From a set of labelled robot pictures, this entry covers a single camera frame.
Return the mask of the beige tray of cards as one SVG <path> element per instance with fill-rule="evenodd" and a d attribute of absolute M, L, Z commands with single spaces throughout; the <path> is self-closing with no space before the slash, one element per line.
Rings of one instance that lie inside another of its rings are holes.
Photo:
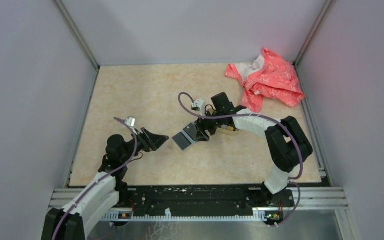
<path fill-rule="evenodd" d="M 239 129 L 233 126 L 221 125 L 217 128 L 217 132 L 225 135 L 235 136 L 239 133 Z"/>

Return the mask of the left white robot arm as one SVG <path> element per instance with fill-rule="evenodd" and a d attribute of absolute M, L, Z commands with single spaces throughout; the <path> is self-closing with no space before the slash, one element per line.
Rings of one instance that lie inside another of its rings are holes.
<path fill-rule="evenodd" d="M 130 141 L 119 134 L 108 138 L 97 174 L 73 200 L 49 210 L 41 239 L 85 240 L 112 207 L 129 203 L 128 185 L 123 181 L 128 164 L 140 152 L 155 152 L 169 140 L 169 136 L 154 134 L 145 128 L 132 129 L 131 136 Z"/>

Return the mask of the beige card holder wallet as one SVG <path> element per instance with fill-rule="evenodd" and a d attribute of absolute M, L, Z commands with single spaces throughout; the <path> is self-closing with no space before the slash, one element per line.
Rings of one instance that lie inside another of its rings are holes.
<path fill-rule="evenodd" d="M 174 135 L 172 140 L 180 148 L 180 150 L 185 151 L 198 141 L 197 138 L 198 129 L 195 124 L 190 123 L 185 126 L 179 133 Z"/>

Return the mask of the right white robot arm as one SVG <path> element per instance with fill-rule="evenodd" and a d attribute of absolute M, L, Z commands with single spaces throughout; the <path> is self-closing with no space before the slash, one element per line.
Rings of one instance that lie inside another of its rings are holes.
<path fill-rule="evenodd" d="M 291 172 L 299 168 L 301 175 L 304 162 L 313 154 L 313 147 L 299 122 L 292 116 L 277 120 L 243 105 L 234 106 L 225 92 L 213 96 L 211 101 L 211 110 L 206 109 L 201 99 L 191 103 L 191 109 L 200 114 L 194 123 L 196 141 L 208 141 L 222 128 L 247 131 L 265 138 L 274 166 L 262 184 L 261 199 L 267 206 L 275 206 L 292 178 Z"/>

